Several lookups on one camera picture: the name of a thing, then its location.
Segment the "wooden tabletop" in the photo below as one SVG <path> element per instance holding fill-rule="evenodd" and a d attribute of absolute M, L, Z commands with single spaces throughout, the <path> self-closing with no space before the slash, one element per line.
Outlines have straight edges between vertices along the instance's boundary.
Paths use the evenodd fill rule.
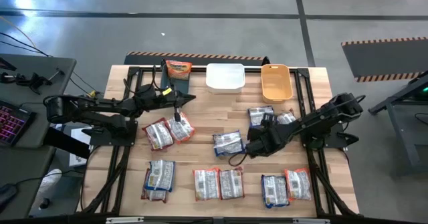
<path fill-rule="evenodd" d="M 126 78 L 129 66 L 112 66 L 108 79 L 105 98 L 122 99 L 124 93 L 123 78 Z M 321 107 L 332 97 L 326 68 L 309 68 L 315 105 Z M 160 84 L 161 75 L 156 75 Z M 143 84 L 152 80 L 151 73 L 145 73 Z M 284 104 L 274 105 L 276 114 L 294 110 L 300 116 L 294 79 L 292 78 L 294 96 Z M 306 90 L 303 89 L 307 103 Z M 221 170 L 232 169 L 227 158 L 215 157 L 212 134 L 240 130 L 246 139 L 249 118 L 247 109 L 266 106 L 261 96 L 260 74 L 246 74 L 245 86 L 240 94 L 211 94 L 205 84 L 205 73 L 192 73 L 189 93 L 196 99 L 183 107 L 189 122 L 195 127 L 196 133 L 190 141 L 180 145 L 174 144 L 165 151 L 152 152 L 142 127 L 153 123 L 159 118 L 172 118 L 173 109 L 145 112 L 138 119 L 138 132 L 135 145 L 131 148 L 124 192 L 122 196 L 121 215 L 144 216 L 222 216 L 222 217 L 315 217 L 314 201 L 293 201 L 288 207 L 268 209 L 261 196 L 261 175 L 283 175 L 284 169 L 298 169 L 308 166 L 308 159 L 300 140 L 295 137 L 286 147 L 269 157 L 247 158 L 242 164 L 244 180 L 244 199 L 195 201 L 195 184 L 192 170 L 219 167 Z M 86 173 L 84 185 L 84 206 L 98 194 L 106 181 L 112 147 L 100 147 L 92 156 Z M 354 188 L 349 166 L 343 152 L 336 149 L 325 149 L 330 182 L 343 201 L 355 212 L 358 212 Z M 166 204 L 161 201 L 150 202 L 141 200 L 144 175 L 150 160 L 176 161 L 174 189 L 168 195 Z M 324 210 L 327 210 L 324 189 L 320 185 L 320 194 Z M 111 208 L 116 184 L 110 196 Z"/>

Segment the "gray floor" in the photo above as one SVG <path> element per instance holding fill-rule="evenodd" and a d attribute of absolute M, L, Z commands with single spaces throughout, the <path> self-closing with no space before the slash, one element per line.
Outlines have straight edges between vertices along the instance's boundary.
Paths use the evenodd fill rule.
<path fill-rule="evenodd" d="M 428 15 L 428 0 L 303 3 L 306 14 L 312 15 Z M 0 7 L 123 13 L 298 13 L 296 0 L 0 0 Z M 76 58 L 76 72 L 101 91 L 110 66 L 122 64 L 128 51 L 267 55 L 274 63 L 308 66 L 297 19 L 7 18 L 48 54 Z M 362 106 L 367 109 L 396 92 L 406 81 L 356 83 L 340 43 L 423 37 L 428 35 L 426 25 L 426 21 L 310 20 L 308 31 L 315 64 L 327 67 L 333 94 L 366 94 Z M 23 39 L 1 21 L 0 30 Z M 4 45 L 0 52 L 29 54 Z M 73 85 L 68 86 L 67 92 L 81 94 Z M 348 130 L 360 137 L 348 153 L 360 212 L 368 217 L 426 222 L 427 177 L 397 179 L 391 175 L 402 153 L 387 113 L 371 116 L 365 112 Z M 50 212 L 67 212 L 64 210 L 69 209 L 58 205 Z"/>

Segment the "white plastic bowl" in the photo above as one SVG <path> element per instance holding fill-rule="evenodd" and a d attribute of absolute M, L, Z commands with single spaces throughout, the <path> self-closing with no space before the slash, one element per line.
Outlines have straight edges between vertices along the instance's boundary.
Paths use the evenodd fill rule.
<path fill-rule="evenodd" d="M 240 93 L 245 68 L 242 64 L 208 64 L 206 83 L 211 93 Z"/>

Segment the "orange plastic bowl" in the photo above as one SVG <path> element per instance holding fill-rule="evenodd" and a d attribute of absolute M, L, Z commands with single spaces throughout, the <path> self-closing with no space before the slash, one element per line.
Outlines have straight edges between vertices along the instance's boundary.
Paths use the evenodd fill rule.
<path fill-rule="evenodd" d="M 261 67 L 261 90 L 263 101 L 282 104 L 293 96 L 290 71 L 282 64 L 266 64 Z"/>

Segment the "rgb keyboard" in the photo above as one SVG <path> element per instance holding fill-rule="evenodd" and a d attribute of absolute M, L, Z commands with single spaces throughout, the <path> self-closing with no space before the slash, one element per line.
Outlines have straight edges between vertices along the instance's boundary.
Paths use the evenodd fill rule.
<path fill-rule="evenodd" d="M 0 100 L 0 144 L 15 145 L 33 121 L 35 113 Z"/>

